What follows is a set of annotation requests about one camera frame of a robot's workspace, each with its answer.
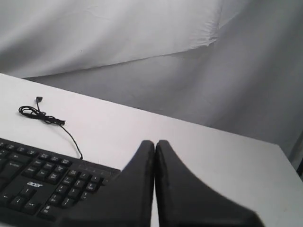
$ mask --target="white desk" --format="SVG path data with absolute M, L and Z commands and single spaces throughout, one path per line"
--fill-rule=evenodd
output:
M 57 126 L 21 117 L 43 96 L 42 111 L 66 120 L 84 159 L 123 169 L 142 140 L 168 140 L 203 182 L 255 210 L 266 227 L 303 226 L 303 184 L 274 144 L 0 74 L 0 138 L 78 157 Z M 158 226 L 154 203 L 152 226 Z

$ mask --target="black keyboard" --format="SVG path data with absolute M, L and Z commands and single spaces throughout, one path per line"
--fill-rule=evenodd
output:
M 120 170 L 0 139 L 0 221 L 50 226 Z

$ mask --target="white table surface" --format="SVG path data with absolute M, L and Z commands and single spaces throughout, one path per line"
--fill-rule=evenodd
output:
M 277 145 L 3 74 L 0 138 L 79 157 L 60 127 L 20 116 L 36 96 L 42 111 L 66 120 L 85 160 L 123 169 L 142 140 L 168 140 L 197 177 L 267 227 L 303 226 L 303 184 Z M 155 202 L 151 226 L 159 226 Z

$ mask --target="acer logo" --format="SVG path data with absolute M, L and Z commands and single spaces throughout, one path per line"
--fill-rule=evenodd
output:
M 43 184 L 39 184 L 39 183 L 35 183 L 35 182 L 28 182 L 27 185 L 29 186 L 33 186 L 33 187 L 36 187 L 36 188 L 39 188 L 39 187 L 42 187 Z

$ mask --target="black cable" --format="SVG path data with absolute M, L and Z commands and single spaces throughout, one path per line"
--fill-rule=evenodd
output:
M 63 127 L 65 125 L 65 121 L 59 120 L 53 116 L 47 116 L 46 112 L 41 112 L 40 111 L 40 107 L 39 107 L 39 103 L 42 101 L 42 97 L 37 97 L 36 98 L 36 104 L 38 109 L 32 107 L 32 106 L 21 106 L 19 108 L 19 113 L 21 113 L 23 116 L 31 118 L 31 119 L 36 119 L 36 120 L 41 120 L 44 121 L 46 124 L 55 124 L 55 125 L 59 125 L 72 139 L 72 141 L 74 141 L 77 150 L 80 154 L 80 159 L 83 159 L 83 155 L 82 152 L 80 151 L 78 144 L 76 143 L 74 137 Z

